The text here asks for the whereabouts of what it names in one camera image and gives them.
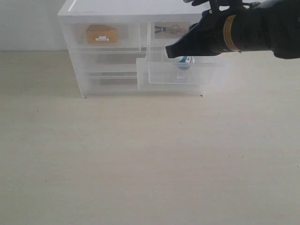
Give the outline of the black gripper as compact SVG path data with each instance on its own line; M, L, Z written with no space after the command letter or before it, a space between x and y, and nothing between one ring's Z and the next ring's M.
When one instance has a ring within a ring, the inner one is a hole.
M180 56L217 56L238 52L232 38L232 24L243 9L241 0L209 0L210 9L202 12L198 23L190 26L174 44L165 47L168 58Z

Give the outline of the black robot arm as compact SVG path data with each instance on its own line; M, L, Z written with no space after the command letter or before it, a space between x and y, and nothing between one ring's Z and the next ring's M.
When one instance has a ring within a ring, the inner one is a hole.
M300 2L210 0L198 23L165 47L170 59L230 52L271 51L280 59L300 57Z

